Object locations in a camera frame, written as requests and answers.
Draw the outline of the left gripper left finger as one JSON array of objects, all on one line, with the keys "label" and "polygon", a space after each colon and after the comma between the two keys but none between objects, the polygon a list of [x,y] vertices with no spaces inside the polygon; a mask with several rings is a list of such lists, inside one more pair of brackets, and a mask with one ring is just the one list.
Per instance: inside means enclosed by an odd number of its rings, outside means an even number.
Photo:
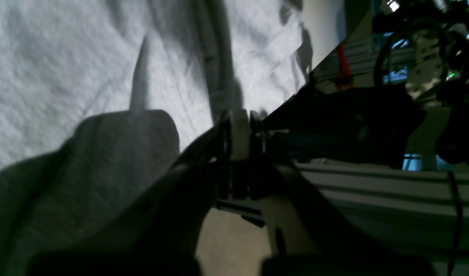
[{"label": "left gripper left finger", "polygon": [[225,112],[111,224],[67,249],[40,253],[29,276],[200,276],[203,221],[217,201],[250,194],[250,115]]}]

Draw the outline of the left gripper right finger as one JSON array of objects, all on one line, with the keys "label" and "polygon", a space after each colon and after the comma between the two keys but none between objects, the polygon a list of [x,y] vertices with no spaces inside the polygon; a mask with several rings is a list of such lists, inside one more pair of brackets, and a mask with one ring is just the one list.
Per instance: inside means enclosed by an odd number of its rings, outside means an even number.
[{"label": "left gripper right finger", "polygon": [[354,227],[299,172],[250,112],[254,180],[272,257],[263,276],[434,276],[429,259],[390,249]]}]

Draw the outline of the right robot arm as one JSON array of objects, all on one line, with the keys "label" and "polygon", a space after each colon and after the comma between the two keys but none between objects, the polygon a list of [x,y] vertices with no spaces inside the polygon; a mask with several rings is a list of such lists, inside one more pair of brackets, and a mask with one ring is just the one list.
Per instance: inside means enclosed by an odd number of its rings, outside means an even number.
[{"label": "right robot arm", "polygon": [[375,87],[391,81],[392,53],[401,45],[415,51],[405,91],[416,102],[469,108],[469,1],[382,0],[373,23],[388,33],[373,70]]}]

